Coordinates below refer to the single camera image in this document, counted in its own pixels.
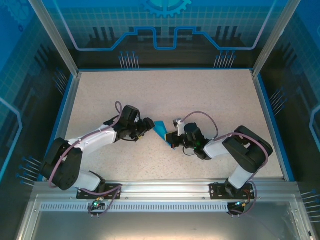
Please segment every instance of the speckled tabletop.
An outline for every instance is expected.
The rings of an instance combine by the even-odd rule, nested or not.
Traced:
[[[271,136],[249,70],[147,70],[82,73],[66,139],[91,132],[117,115],[115,101],[138,108],[141,117],[164,121],[168,132],[172,121],[193,111],[212,116],[220,136],[244,125],[272,146]],[[194,114],[207,138],[215,135],[213,123]],[[173,150],[153,130],[138,142],[119,141],[82,160],[81,169],[107,180],[171,180],[227,178],[237,166],[230,155],[212,160],[186,156]],[[257,177],[282,177],[277,155]]]

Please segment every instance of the black bracket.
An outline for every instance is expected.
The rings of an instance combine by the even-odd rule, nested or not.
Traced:
[[[246,183],[245,185],[243,185],[241,190],[236,193],[234,197],[231,197],[226,192],[226,186],[224,183],[216,182],[213,184],[209,184],[209,193],[211,200],[248,200],[249,196],[244,190],[249,191],[250,200],[255,199],[254,189],[252,184],[250,183]]]
[[[114,189],[118,186],[120,186],[120,184],[106,184],[103,192],[107,192],[107,191]],[[121,196],[121,189],[115,190],[115,191],[109,193],[108,195],[104,196],[104,199],[105,200],[112,200],[114,198],[116,192],[118,192],[118,194],[115,197],[115,199],[119,200],[120,196]],[[97,199],[98,197],[100,197],[100,196],[91,195],[89,193],[86,193],[85,191],[81,191],[81,189],[79,189],[78,192],[76,193],[76,199],[94,200],[94,199]]]

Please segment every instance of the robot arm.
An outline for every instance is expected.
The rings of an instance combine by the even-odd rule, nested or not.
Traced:
[[[81,140],[66,155],[64,161],[58,167],[52,182],[61,190],[76,187],[98,193],[103,192],[105,190],[104,179],[93,172],[80,170],[82,158],[86,158],[92,152],[126,137],[130,137],[131,142],[136,142],[155,126],[150,118],[142,120],[140,111],[137,108],[126,105],[117,124],[108,130],[103,130],[111,126],[116,118],[106,121],[92,134],[86,134],[85,136],[87,137],[84,140],[81,140],[84,136],[70,140],[57,138],[44,158],[40,174],[49,179],[62,154],[71,145]]]
[[[198,158],[202,160],[210,160],[219,155],[231,154],[237,161],[237,168],[224,184],[224,190],[231,198],[234,198],[247,181],[263,167],[266,161],[266,154],[261,147],[265,149],[268,156],[273,153],[270,144],[245,126],[239,126],[234,131],[234,135],[227,138],[222,137],[221,139],[208,140],[202,135],[196,123],[184,125],[179,119],[173,121],[178,131],[166,135],[166,141],[171,144],[172,148],[179,147],[180,145],[185,148],[191,148]],[[239,135],[249,137],[253,141],[258,142],[260,146],[252,140]]]

